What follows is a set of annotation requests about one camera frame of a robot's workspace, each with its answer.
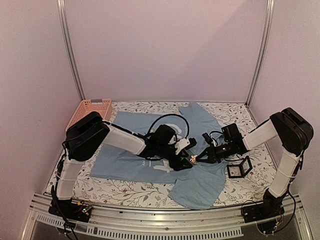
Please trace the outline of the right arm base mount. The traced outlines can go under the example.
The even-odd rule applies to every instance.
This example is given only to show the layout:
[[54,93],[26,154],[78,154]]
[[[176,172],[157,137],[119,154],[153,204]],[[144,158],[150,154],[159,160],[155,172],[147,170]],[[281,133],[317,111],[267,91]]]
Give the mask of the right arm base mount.
[[284,213],[283,198],[274,198],[273,196],[264,198],[262,203],[241,208],[241,215],[245,223],[273,218]]

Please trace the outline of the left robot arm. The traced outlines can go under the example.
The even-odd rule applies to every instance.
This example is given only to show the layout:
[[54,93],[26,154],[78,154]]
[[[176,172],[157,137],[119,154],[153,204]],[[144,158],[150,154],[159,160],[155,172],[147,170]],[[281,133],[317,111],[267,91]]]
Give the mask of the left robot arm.
[[71,200],[80,169],[102,144],[146,160],[167,160],[171,169],[180,171],[192,167],[186,159],[187,150],[194,147],[197,141],[188,136],[178,138],[175,130],[166,124],[142,135],[104,120],[96,111],[89,113],[66,131],[62,142],[63,154],[57,165],[56,183],[51,187],[51,196],[55,209],[63,217],[74,213]]

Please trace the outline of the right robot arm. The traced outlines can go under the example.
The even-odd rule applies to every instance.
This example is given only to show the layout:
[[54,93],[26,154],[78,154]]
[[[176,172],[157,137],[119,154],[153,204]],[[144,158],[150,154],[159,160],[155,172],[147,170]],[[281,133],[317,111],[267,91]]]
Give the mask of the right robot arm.
[[269,218],[282,205],[290,183],[302,169],[304,152],[314,136],[313,127],[288,107],[272,114],[246,136],[242,136],[235,123],[221,130],[225,143],[215,146],[210,135],[204,133],[202,136],[209,146],[200,155],[193,156],[192,163],[215,163],[232,155],[243,155],[275,137],[281,140],[283,152],[280,164],[258,208],[262,218]]

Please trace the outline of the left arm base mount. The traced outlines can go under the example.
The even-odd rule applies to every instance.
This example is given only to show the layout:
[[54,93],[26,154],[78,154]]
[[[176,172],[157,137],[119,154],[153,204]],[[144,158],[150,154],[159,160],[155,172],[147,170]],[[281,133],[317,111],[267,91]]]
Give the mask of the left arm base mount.
[[53,199],[48,212],[58,217],[65,217],[67,220],[88,223],[92,209],[90,204],[85,204],[83,201],[75,203],[72,202],[72,199]]

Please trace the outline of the light blue printed t-shirt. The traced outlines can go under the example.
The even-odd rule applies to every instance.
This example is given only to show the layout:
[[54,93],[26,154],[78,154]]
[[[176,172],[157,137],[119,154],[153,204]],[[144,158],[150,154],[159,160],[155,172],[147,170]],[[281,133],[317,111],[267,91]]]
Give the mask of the light blue printed t-shirt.
[[[116,125],[139,134],[146,134],[149,128],[156,129],[166,124],[173,128],[178,138],[188,134],[197,144],[188,150],[190,155],[200,154],[206,147],[202,134],[215,131],[213,138],[219,144],[223,137],[217,119],[196,102],[179,107],[182,118],[168,116],[160,119],[158,114],[118,112]],[[199,163],[190,169],[174,171],[167,160],[146,160],[125,150],[103,145],[94,167],[92,177],[147,182],[153,184],[173,184],[168,196],[177,204],[194,210],[210,208],[219,197],[226,182],[225,163]]]

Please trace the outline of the silver brooch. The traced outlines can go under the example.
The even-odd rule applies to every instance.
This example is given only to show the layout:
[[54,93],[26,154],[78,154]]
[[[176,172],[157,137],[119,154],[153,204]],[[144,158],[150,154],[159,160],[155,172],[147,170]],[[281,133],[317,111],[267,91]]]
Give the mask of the silver brooch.
[[191,158],[190,158],[190,162],[192,163],[192,164],[196,164],[197,163],[197,155],[192,155],[191,156]]

